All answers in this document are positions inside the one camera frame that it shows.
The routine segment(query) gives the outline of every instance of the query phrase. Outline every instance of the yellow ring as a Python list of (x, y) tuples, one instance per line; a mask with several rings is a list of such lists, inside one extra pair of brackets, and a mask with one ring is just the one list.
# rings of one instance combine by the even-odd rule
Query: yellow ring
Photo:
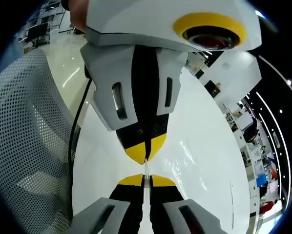
[(183, 33), (186, 30), (199, 26), (215, 26), (228, 29), (239, 37), (238, 45), (242, 44), (247, 38), (247, 32), (241, 23), (217, 13), (190, 13), (179, 18), (174, 23), (173, 29), (177, 35), (184, 38)]

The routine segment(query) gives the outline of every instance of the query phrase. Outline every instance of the black cable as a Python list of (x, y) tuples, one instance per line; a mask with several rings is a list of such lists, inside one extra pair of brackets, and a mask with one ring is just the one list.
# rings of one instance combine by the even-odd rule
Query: black cable
[(73, 143), (73, 136), (74, 136), (74, 131), (76, 129), (77, 123), (78, 123), (78, 118), (81, 113), (89, 86), (91, 85), (92, 79), (88, 80), (88, 83), (86, 85), (82, 100), (80, 102), (78, 111), (76, 113), (76, 116), (73, 120), (72, 128), (71, 128), (71, 134), (70, 134), (70, 139), (69, 139), (69, 145), (68, 145), (68, 165), (69, 165), (69, 175), (70, 175), (70, 191), (69, 191), (69, 196), (70, 196), (70, 210), (68, 211), (69, 214), (69, 220), (72, 220), (73, 217), (73, 212), (72, 212), (72, 185), (73, 185), (73, 164), (72, 164), (72, 159), (71, 159), (71, 153), (72, 153), (72, 143)]

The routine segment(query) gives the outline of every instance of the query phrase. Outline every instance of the human hand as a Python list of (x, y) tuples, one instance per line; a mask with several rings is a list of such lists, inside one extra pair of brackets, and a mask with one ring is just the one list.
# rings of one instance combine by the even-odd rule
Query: human hand
[(71, 23), (79, 30), (85, 32), (86, 15), (89, 0), (69, 0)]

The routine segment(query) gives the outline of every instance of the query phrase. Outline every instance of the camera lens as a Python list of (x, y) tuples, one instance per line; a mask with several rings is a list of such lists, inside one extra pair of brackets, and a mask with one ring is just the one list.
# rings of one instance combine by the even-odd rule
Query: camera lens
[(240, 38), (232, 31), (214, 26), (190, 28), (183, 33), (183, 37), (208, 50), (231, 49), (240, 42)]

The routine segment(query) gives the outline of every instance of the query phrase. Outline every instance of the gray mesh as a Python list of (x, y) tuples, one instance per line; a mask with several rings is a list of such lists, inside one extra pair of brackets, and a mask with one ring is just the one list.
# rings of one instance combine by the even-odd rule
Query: gray mesh
[(72, 122), (41, 50), (0, 74), (0, 192), (28, 233), (62, 233), (71, 224)]

